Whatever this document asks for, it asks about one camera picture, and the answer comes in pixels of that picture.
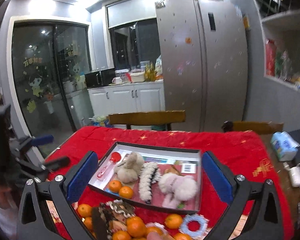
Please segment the beige fluffy hair claw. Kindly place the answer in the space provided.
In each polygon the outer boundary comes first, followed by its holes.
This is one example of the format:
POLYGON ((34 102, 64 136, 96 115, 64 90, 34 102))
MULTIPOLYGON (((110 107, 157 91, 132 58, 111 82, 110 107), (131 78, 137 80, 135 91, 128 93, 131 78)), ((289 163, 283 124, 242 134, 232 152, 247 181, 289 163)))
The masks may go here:
POLYGON ((114 173, 119 181, 124 184, 130 184, 138 180, 144 163, 145 161, 141 154, 132 152, 125 160, 115 165, 114 173))

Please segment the black microwave oven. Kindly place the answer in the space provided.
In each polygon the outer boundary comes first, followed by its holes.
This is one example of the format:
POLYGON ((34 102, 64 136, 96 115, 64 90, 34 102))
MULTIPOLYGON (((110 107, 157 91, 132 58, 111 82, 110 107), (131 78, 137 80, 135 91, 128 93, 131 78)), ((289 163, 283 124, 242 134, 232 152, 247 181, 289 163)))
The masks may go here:
POLYGON ((105 87, 112 83, 112 80, 116 77, 115 69, 97 70, 85 74, 85 83, 87 88, 105 87))

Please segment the white charger adapter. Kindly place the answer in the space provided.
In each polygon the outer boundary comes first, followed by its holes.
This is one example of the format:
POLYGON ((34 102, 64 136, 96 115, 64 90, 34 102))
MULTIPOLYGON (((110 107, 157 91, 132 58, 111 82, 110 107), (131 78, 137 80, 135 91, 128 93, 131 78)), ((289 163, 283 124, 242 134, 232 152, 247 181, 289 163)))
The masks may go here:
POLYGON ((283 166, 289 174, 292 187, 300 187, 300 163, 294 167, 290 167, 287 162, 284 162, 283 166))

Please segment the red blanket with bears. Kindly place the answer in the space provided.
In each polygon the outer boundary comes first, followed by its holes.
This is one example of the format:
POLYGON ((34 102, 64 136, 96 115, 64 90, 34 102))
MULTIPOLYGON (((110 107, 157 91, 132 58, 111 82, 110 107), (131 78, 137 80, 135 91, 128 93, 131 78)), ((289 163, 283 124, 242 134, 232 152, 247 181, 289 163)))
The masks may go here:
MULTIPOLYGON (((52 180, 57 174, 66 174, 71 165, 77 164, 88 151, 97 153, 101 159, 117 141, 133 144, 186 148, 211 151, 218 160, 227 165, 233 174, 242 174, 250 181, 264 182, 271 179, 277 190, 283 220, 283 239, 291 239, 294 227, 289 204, 280 186, 280 179, 268 157, 266 147, 254 132, 184 132, 184 131, 144 131, 138 129, 105 128, 85 126, 74 133, 70 139, 47 157, 47 161, 68 156, 70 165, 50 174, 52 180)), ((202 175, 203 195, 199 214, 209 220, 208 227, 213 227, 221 217, 226 204, 221 202, 206 174, 202 175)), ((79 204, 97 206, 100 202, 111 200, 110 197, 86 187, 79 204)), ((136 207, 137 216, 144 222, 163 223, 167 213, 149 211, 136 207)))

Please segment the glass sliding door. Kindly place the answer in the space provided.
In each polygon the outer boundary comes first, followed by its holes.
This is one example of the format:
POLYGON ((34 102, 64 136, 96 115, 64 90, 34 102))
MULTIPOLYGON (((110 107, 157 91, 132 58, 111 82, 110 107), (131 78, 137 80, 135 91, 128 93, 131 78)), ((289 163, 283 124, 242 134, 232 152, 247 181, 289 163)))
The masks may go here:
POLYGON ((91 71, 87 26, 16 23, 11 54, 15 90, 30 133, 64 141, 77 129, 69 95, 91 71))

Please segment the gold foil wrapped candy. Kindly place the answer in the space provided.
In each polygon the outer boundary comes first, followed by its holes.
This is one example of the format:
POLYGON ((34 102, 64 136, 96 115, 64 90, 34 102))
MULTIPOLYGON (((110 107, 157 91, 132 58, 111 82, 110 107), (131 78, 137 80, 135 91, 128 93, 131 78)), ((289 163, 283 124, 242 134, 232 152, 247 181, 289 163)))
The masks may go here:
POLYGON ((167 168, 165 171, 164 171, 164 174, 167 174, 167 173, 172 173, 172 174, 176 174, 178 176, 183 176, 181 174, 180 171, 178 171, 174 165, 170 165, 169 168, 167 168))

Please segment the red clear plastic toy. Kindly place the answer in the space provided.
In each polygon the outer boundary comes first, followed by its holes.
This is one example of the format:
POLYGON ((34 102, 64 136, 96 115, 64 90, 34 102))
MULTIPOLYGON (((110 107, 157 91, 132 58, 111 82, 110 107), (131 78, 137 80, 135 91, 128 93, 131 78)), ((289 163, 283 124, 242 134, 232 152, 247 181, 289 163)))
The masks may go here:
POLYGON ((114 168, 115 164, 121 160, 121 154, 119 152, 113 152, 110 156, 108 162, 102 166, 100 171, 97 174, 97 179, 103 181, 106 179, 107 175, 114 168))

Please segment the black shallow box tray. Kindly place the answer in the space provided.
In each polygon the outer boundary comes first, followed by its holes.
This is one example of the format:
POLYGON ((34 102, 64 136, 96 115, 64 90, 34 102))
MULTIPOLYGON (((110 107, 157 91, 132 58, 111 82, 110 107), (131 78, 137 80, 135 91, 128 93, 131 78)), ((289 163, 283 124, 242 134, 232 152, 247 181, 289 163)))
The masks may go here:
POLYGON ((99 161, 89 186, 134 206, 197 213, 200 162, 199 150, 116 142, 99 161))

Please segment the blue tissue pack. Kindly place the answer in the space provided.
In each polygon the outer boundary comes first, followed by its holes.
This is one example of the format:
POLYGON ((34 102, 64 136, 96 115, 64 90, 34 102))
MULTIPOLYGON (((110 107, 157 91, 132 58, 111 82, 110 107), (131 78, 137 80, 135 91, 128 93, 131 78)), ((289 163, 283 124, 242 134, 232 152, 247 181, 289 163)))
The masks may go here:
POLYGON ((285 131, 275 132, 271 137, 270 143, 281 162, 293 160, 300 147, 300 144, 285 131))

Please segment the silver double door refrigerator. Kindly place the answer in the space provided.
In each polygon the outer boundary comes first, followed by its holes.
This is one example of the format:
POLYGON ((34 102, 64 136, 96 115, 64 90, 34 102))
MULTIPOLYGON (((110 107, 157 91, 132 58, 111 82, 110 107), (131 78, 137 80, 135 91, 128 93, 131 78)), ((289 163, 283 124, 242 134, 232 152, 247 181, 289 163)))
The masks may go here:
POLYGON ((243 118, 248 84, 247 38, 240 11, 218 0, 155 4, 165 108, 183 110, 176 131, 219 132, 243 118))

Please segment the brown white frilly scrunchie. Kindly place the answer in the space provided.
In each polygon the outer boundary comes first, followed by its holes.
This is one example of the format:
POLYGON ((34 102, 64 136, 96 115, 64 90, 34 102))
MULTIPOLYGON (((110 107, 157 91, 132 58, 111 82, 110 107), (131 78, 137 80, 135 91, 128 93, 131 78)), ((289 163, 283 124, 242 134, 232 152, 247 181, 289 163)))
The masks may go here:
POLYGON ((127 220, 135 217, 135 207, 121 199, 101 203, 98 211, 110 235, 127 231, 127 220))

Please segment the large orange mandarin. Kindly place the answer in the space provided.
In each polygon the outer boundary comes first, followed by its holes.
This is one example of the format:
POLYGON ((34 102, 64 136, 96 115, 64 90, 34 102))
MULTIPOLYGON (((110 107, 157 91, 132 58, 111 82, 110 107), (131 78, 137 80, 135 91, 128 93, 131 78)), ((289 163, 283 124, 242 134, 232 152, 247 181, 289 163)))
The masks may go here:
POLYGON ((123 186, 119 190, 119 196, 126 199, 132 199, 134 191, 129 186, 123 186))

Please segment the white wall shelf unit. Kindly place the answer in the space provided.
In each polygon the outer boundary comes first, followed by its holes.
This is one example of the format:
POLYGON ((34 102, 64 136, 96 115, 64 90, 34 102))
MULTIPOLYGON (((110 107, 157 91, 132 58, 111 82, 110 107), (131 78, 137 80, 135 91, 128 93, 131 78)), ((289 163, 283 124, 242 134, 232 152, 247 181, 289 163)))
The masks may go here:
POLYGON ((300 92, 300 1, 255 3, 264 37, 265 76, 300 92))

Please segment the white pink fluffy hair claw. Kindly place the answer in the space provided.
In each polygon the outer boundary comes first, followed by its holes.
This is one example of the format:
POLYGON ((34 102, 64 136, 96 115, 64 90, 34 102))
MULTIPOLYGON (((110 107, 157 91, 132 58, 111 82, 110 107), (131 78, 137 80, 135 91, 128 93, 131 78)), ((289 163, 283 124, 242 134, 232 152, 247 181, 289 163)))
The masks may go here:
POLYGON ((198 185, 193 176, 180 176, 166 173, 158 182, 160 191, 165 195, 162 207, 176 209, 180 203, 194 198, 198 185))

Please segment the mandarin orange left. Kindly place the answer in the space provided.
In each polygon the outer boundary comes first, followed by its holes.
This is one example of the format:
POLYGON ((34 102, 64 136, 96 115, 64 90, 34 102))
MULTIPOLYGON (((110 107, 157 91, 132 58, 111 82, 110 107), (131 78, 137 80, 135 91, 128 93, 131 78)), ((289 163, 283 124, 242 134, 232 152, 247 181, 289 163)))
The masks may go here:
POLYGON ((77 212, 82 218, 87 218, 91 217, 92 209, 93 208, 88 204, 80 204, 77 208, 77 212))

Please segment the blue white scrunchie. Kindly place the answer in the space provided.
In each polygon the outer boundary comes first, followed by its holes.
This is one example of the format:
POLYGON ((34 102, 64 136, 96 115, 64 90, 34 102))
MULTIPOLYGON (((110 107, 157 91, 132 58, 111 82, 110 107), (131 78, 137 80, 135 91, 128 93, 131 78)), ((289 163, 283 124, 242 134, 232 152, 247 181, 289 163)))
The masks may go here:
POLYGON ((199 239, 206 235, 209 220, 199 214, 186 215, 179 226, 179 232, 189 235, 192 239, 199 239))

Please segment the black white fuzzy hair clip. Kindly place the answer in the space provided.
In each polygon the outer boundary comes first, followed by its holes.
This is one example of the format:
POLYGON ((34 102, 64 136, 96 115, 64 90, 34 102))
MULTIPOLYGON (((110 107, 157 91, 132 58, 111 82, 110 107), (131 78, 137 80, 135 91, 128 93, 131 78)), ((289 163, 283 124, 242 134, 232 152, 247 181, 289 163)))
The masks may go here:
POLYGON ((152 185, 161 179, 160 168, 156 162, 144 163, 139 175, 139 197, 146 204, 152 202, 152 185))

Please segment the white kitchen cabinet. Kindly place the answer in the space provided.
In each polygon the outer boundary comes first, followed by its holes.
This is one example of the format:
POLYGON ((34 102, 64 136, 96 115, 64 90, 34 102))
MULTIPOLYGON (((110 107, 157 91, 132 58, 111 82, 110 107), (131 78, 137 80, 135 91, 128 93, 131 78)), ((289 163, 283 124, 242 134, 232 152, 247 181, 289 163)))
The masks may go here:
POLYGON ((165 110, 162 80, 91 88, 88 93, 96 116, 165 110))

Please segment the wooden chair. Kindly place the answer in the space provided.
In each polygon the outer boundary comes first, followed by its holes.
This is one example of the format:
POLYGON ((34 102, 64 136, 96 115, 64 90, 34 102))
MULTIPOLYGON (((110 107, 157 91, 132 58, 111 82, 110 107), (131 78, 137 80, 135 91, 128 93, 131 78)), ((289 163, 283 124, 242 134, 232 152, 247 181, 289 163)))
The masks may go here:
POLYGON ((256 121, 225 121, 222 125, 223 132, 253 131, 259 135, 273 134, 283 131, 284 123, 256 122, 256 121))
POLYGON ((186 121, 186 112, 177 110, 116 113, 108 115, 108 118, 111 125, 125 125, 126 129, 132 129, 132 126, 165 126, 171 131, 171 124, 186 121))

